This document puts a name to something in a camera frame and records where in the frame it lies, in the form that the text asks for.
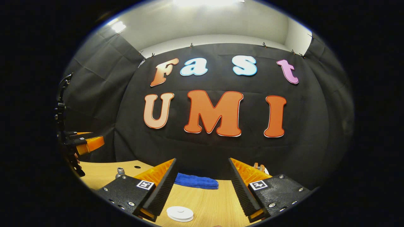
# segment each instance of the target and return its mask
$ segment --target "black fabric curtain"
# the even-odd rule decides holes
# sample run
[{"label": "black fabric curtain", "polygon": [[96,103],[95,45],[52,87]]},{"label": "black fabric curtain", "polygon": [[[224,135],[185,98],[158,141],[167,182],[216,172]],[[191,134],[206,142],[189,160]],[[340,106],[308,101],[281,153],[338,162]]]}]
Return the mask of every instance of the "black fabric curtain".
[{"label": "black fabric curtain", "polygon": [[[232,58],[255,58],[257,73],[238,76]],[[182,76],[184,63],[205,58],[208,71]],[[151,87],[156,66],[178,58],[163,84]],[[315,38],[303,58],[292,52],[250,44],[207,44],[181,48],[147,58],[116,34],[95,34],[76,54],[66,74],[74,72],[66,90],[67,129],[94,131],[105,145],[83,156],[83,161],[123,162],[140,160],[158,165],[177,158],[180,172],[214,179],[228,179],[227,159],[265,165],[271,175],[286,174],[313,189],[341,160],[353,130],[354,108],[349,80],[336,57]],[[298,84],[289,83],[277,65],[294,66]],[[215,106],[226,91],[244,98],[239,107],[239,137],[184,131],[191,101],[187,93],[205,90]],[[158,95],[153,116],[160,117],[160,95],[172,92],[167,124],[149,128],[143,120],[145,96]],[[266,96],[284,97],[284,136],[267,138],[269,105]]]},{"label": "black fabric curtain", "polygon": [[73,73],[63,99],[66,130],[94,132],[105,145],[80,157],[85,162],[116,162],[114,133],[117,112],[126,86],[144,59],[110,27],[89,36],[69,63]]}]

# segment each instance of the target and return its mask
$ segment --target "wooden table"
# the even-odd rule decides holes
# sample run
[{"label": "wooden table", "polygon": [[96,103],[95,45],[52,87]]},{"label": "wooden table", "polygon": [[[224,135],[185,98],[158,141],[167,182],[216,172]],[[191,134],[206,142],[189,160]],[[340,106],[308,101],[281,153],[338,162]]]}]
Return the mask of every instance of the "wooden table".
[{"label": "wooden table", "polygon": [[[98,190],[115,179],[117,168],[122,167],[125,174],[131,177],[142,173],[152,166],[140,161],[92,163],[81,162],[86,173],[80,179],[89,187]],[[244,227],[251,225],[237,199],[231,181],[218,180],[219,189],[200,189],[173,185],[167,202],[154,224],[163,227]],[[189,222],[178,222],[167,215],[167,208],[184,206],[194,212],[194,218]]]}]

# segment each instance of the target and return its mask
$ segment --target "blue cloth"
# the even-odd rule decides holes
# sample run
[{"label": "blue cloth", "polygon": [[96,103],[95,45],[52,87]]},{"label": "blue cloth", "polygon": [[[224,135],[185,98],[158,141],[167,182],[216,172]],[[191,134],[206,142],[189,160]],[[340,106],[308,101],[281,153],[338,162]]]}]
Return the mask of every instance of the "blue cloth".
[{"label": "blue cloth", "polygon": [[219,183],[214,179],[210,179],[208,177],[185,175],[182,173],[178,173],[174,184],[203,189],[219,189]]}]

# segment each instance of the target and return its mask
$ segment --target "orange letter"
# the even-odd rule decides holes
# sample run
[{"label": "orange letter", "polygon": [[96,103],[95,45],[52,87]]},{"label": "orange letter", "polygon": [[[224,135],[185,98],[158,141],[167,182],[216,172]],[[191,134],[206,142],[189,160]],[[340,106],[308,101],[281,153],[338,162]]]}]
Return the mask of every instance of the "orange letter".
[{"label": "orange letter", "polygon": [[241,130],[238,128],[238,108],[243,94],[236,91],[227,91],[220,98],[216,107],[213,107],[208,94],[204,90],[192,90],[188,92],[191,99],[189,122],[184,130],[191,133],[200,133],[199,116],[207,133],[211,133],[217,122],[222,118],[217,134],[227,137],[238,137]]},{"label": "orange letter", "polygon": [[170,108],[170,101],[171,99],[174,98],[173,93],[164,93],[161,95],[161,100],[163,100],[162,106],[161,106],[161,114],[159,119],[154,119],[153,118],[153,106],[154,106],[154,101],[157,99],[157,95],[146,95],[145,101],[145,112],[143,114],[143,119],[145,120],[145,123],[147,126],[150,128],[162,128],[164,125],[167,123],[167,118],[168,118],[168,109]]},{"label": "orange letter", "polygon": [[154,87],[156,85],[162,84],[166,81],[164,78],[164,74],[168,76],[171,73],[171,70],[173,69],[172,65],[178,64],[179,60],[178,58],[174,58],[173,60],[166,61],[164,63],[161,63],[156,66],[156,74],[154,76],[153,82],[151,82],[150,86]]},{"label": "orange letter", "polygon": [[281,137],[285,134],[282,128],[283,106],[286,104],[286,99],[281,96],[267,96],[269,104],[269,123],[268,128],[264,131],[266,137]]}]

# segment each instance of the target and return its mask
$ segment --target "human hand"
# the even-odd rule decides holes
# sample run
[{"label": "human hand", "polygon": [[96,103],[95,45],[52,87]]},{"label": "human hand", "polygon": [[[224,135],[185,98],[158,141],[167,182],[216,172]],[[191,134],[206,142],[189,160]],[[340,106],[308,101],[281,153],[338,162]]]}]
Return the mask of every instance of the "human hand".
[{"label": "human hand", "polygon": [[79,161],[78,156],[77,156],[77,154],[76,154],[76,153],[74,153],[74,156],[76,157],[77,164],[80,164],[80,161]]}]

